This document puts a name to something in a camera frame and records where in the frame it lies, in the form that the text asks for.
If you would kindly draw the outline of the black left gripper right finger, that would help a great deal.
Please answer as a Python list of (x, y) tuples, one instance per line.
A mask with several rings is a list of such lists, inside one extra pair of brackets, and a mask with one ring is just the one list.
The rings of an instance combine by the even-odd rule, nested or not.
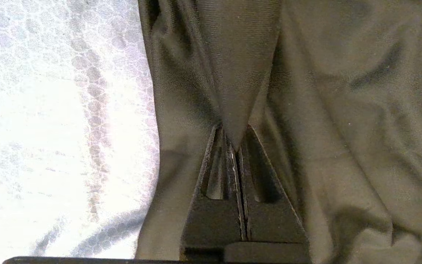
[(307, 243), (303, 225), (253, 127), (247, 127), (237, 156), (245, 238)]

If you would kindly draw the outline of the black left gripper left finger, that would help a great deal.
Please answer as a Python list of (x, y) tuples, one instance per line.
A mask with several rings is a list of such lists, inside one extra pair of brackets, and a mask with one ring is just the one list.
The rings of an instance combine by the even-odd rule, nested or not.
[(215, 125), (181, 234), (181, 261), (224, 261), (225, 247), (245, 238), (240, 198), (235, 150)]

